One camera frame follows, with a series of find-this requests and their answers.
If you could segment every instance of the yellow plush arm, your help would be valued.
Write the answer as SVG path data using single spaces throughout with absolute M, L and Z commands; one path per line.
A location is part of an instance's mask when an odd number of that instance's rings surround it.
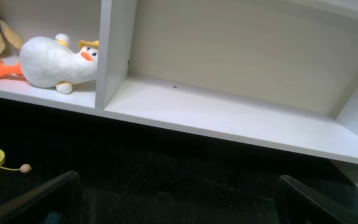
M 9 43 L 16 49 L 20 49 L 23 46 L 23 40 L 4 21 L 0 21 L 0 23 L 1 32 L 6 37 L 7 41 L 9 41 Z

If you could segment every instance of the yellow hat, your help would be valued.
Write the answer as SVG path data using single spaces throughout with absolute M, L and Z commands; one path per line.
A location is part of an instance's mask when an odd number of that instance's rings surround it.
M 99 41 L 94 41 L 94 42 L 88 42 L 88 41 L 85 41 L 85 40 L 80 40 L 79 43 L 78 43 L 78 47 L 80 49 L 82 49 L 84 46 L 91 46 L 91 47 L 94 47 L 96 49 L 99 49 Z

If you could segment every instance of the white shelf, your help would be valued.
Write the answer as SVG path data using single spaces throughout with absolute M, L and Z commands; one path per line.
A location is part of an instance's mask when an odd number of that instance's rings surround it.
M 358 19 L 358 0 L 287 0 L 323 11 Z
M 4 59 L 4 63 L 10 65 L 14 65 L 17 61 L 16 56 Z M 0 97 L 66 110 L 70 110 L 70 106 L 94 108 L 95 82 L 75 85 L 72 94 L 63 95 L 54 88 L 37 88 L 22 77 L 11 76 L 0 79 Z
M 318 114 L 128 78 L 105 111 L 126 120 L 358 164 L 358 136 Z

